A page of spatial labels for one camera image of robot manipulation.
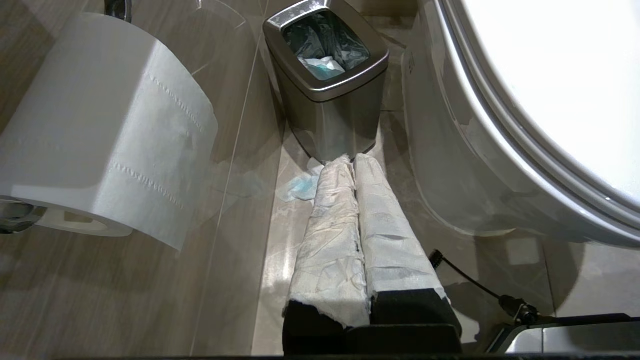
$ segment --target toilet paper wrapping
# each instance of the toilet paper wrapping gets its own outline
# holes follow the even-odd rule
[[[81,14],[0,136],[0,197],[49,208],[38,225],[136,229],[180,249],[217,130],[208,98],[166,46]]]
[[[314,306],[343,327],[369,324],[358,203],[348,156],[320,173],[316,202],[298,251],[289,300]]]
[[[381,291],[434,289],[446,298],[378,161],[359,154],[354,167],[369,296]]]

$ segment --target toilet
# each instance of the toilet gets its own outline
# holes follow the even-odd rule
[[[419,0],[402,69],[441,223],[640,247],[638,2]]]

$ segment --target toilet lid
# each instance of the toilet lid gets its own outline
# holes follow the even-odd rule
[[[640,1],[444,1],[513,139],[586,203],[640,228]]]

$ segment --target trash can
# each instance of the trash can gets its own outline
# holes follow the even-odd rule
[[[291,129],[317,160],[376,142],[388,49],[343,0],[304,0],[265,21]]]

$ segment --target toilet paper holder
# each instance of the toilet paper holder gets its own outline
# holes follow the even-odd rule
[[[131,23],[131,0],[104,0],[104,14]],[[0,234],[21,233],[34,226],[47,208],[0,197]]]

